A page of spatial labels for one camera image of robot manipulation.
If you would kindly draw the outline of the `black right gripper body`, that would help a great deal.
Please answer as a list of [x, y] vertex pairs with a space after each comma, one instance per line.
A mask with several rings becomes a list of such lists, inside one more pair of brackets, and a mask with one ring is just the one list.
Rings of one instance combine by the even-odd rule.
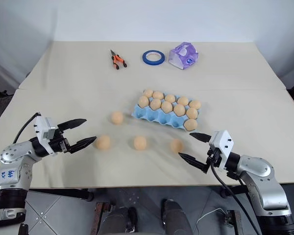
[[209, 149], [207, 155], [208, 157], [206, 160], [206, 164], [204, 165], [204, 168], [202, 170], [204, 173], [207, 173], [211, 165], [213, 167], [219, 167], [222, 160], [220, 149]]

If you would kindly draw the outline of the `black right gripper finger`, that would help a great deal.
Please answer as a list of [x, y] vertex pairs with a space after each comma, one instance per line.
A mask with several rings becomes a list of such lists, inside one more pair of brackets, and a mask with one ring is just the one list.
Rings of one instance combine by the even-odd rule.
[[209, 142], [211, 139], [211, 136], [205, 133], [190, 133], [190, 136], [194, 137], [195, 139], [201, 141], [201, 142]]
[[186, 161], [189, 165], [201, 170], [202, 172], [207, 172], [208, 171], [208, 164], [207, 163], [202, 163], [196, 160], [195, 157], [185, 154], [185, 153], [178, 153], [179, 156]]

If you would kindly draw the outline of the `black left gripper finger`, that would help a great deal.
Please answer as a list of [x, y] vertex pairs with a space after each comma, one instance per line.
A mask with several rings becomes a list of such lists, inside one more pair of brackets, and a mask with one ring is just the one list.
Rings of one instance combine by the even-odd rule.
[[68, 129], [76, 128], [76, 127], [82, 125], [83, 123], [85, 123], [86, 121], [87, 121], [87, 119], [77, 118], [77, 119], [72, 119], [72, 120], [63, 122], [61, 124], [58, 124], [57, 126], [60, 131], [65, 131]]
[[87, 146], [89, 146], [90, 144], [92, 144], [95, 140], [96, 140], [96, 136], [94, 137], [89, 137], [89, 138], [85, 138], [85, 139], [82, 139], [80, 141], [78, 141], [76, 144], [70, 146], [69, 148], [69, 152], [71, 154], [81, 150], [81, 149], [84, 149], [86, 148]]

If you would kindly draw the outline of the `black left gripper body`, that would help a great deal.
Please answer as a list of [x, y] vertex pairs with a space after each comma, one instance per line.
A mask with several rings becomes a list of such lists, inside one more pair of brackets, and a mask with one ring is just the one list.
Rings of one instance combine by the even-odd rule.
[[57, 153], [57, 152], [63, 152], [63, 153], [71, 153], [71, 146], [66, 138], [63, 137], [61, 131], [55, 131], [53, 138], [49, 141], [49, 146], [51, 149]]

